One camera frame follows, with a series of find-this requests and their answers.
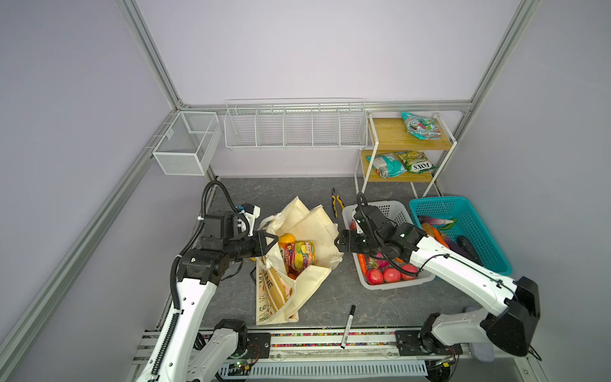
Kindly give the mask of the yellow pear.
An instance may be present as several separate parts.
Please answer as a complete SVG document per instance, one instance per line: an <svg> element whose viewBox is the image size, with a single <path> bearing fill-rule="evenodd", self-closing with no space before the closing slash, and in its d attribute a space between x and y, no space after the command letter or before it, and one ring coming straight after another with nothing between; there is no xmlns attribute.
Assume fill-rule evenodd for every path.
<svg viewBox="0 0 611 382"><path fill-rule="evenodd" d="M278 238L279 244L292 244L292 243L295 243L296 241L297 241L296 237L289 232L281 235L281 237Z"/></svg>

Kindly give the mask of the cream floral tote bag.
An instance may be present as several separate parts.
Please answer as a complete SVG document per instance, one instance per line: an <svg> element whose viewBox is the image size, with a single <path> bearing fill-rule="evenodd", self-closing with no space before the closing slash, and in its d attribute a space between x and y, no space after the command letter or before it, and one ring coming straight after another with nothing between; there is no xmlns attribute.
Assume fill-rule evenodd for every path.
<svg viewBox="0 0 611 382"><path fill-rule="evenodd" d="M342 261L337 224L321 205L309 209L296 197L259 229L278 243L256 261L256 325L298 322L299 309Z"/></svg>

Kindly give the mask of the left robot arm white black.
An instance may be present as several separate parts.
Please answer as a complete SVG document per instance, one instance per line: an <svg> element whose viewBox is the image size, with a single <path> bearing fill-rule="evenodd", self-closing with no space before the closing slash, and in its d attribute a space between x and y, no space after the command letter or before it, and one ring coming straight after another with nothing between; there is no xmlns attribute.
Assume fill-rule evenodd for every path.
<svg viewBox="0 0 611 382"><path fill-rule="evenodd" d="M202 319L229 267L263 257L278 243L276 235L254 229L259 215L255 205L236 205L222 182L205 186L196 230L170 269L170 310L138 380L210 381L228 358L246 353L245 323L223 319L192 355Z"/></svg>

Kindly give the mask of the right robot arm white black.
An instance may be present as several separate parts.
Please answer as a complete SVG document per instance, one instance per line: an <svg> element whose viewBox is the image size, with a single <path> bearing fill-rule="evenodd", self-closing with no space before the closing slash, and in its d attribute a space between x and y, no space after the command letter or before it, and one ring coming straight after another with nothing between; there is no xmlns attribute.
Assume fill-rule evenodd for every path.
<svg viewBox="0 0 611 382"><path fill-rule="evenodd" d="M481 306L464 314L430 315L411 343L412 349L435 354L454 345L491 343L515 357L532 353L531 341L541 316L536 282L490 271L413 224L395 224L368 203L363 193L356 195L354 218L358 229L339 234L335 240L339 251L386 260L405 275L407 270L396 262L400 259L416 267L413 276L430 272Z"/></svg>

